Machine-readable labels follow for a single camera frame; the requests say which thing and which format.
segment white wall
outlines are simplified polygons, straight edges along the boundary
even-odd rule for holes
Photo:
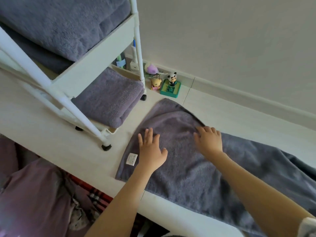
[[[316,114],[316,0],[137,0],[144,59]]]

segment gray towel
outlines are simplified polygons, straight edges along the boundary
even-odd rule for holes
[[[194,212],[241,230],[263,235],[251,215],[213,164],[196,150],[193,132],[203,125],[178,103],[159,101],[137,127],[122,157],[116,179],[127,181],[135,166],[125,164],[129,153],[139,154],[137,134],[152,127],[160,134],[167,161],[151,176],[146,190]],[[250,173],[316,214],[316,170],[280,149],[222,134],[223,151]]]
[[[117,128],[143,93],[140,81],[128,79],[108,67],[71,101],[88,118]]]
[[[130,15],[129,0],[0,0],[0,21],[77,61]]]

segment towel tag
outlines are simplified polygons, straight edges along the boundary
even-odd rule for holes
[[[137,156],[138,156],[137,154],[130,153],[130,154],[128,155],[126,164],[131,165],[131,166],[134,166],[135,161],[136,161],[136,159],[137,159]]]

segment green base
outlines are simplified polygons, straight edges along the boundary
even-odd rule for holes
[[[169,86],[169,80],[165,79],[162,83],[162,87],[160,89],[160,94],[177,98],[179,95],[180,87],[181,87],[180,82],[177,81],[176,85],[174,87],[171,87],[171,86]]]

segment finger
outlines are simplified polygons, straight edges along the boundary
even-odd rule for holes
[[[153,143],[156,144],[156,145],[158,145],[158,146],[159,146],[159,137],[160,137],[160,135],[157,134],[157,135],[154,137],[154,140],[153,140]]]
[[[139,147],[143,146],[143,138],[141,134],[138,134],[138,143],[139,143]]]
[[[168,155],[168,151],[166,148],[164,148],[162,151],[161,151],[161,154],[164,158],[167,158],[167,155]]]
[[[203,127],[203,129],[204,129],[206,132],[212,132],[211,127],[209,127],[209,126],[205,126],[205,127]]]
[[[148,131],[147,143],[149,144],[153,143],[153,129],[152,128],[150,128]]]
[[[148,129],[145,130],[145,135],[144,135],[144,144],[147,143],[147,136],[148,136]]]
[[[195,144],[196,144],[196,145],[199,145],[199,143],[200,143],[200,137],[199,137],[199,135],[194,132],[194,133],[193,133],[193,136],[194,136]]]
[[[196,127],[200,135],[205,132],[204,128],[201,126]]]

